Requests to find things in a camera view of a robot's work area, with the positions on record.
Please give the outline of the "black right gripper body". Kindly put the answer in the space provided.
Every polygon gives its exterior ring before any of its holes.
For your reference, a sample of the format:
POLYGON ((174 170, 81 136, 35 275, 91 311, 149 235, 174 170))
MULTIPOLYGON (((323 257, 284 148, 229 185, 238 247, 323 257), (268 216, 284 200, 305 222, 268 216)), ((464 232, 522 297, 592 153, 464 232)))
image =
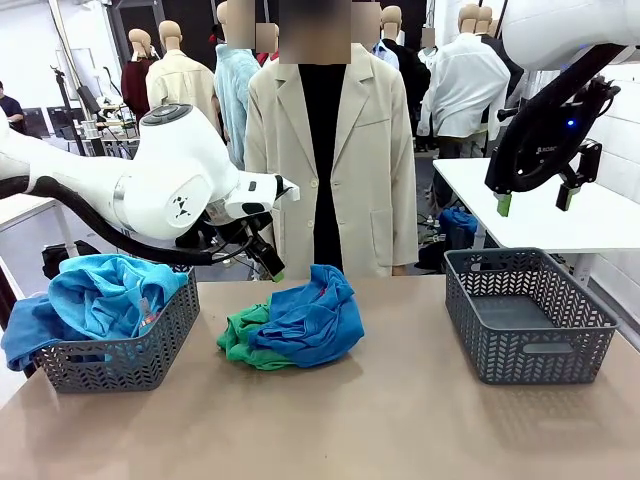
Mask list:
POLYGON ((579 165, 578 149, 599 118, 603 81, 592 79, 573 93, 559 79, 518 111, 494 150, 485 177, 492 191, 528 192, 567 165, 579 165))

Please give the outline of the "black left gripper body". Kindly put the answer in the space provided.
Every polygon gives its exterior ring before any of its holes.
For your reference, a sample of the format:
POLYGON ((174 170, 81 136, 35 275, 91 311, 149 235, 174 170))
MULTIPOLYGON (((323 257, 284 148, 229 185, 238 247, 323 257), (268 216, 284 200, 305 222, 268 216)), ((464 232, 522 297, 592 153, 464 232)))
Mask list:
POLYGON ((248 256, 273 256, 274 247, 267 243, 259 234, 273 222, 270 213, 263 212, 249 217, 236 219, 226 225, 213 225, 198 219, 195 225, 202 230, 208 225, 223 240, 217 248, 206 249, 176 249, 176 256, 238 256, 246 253, 248 256))

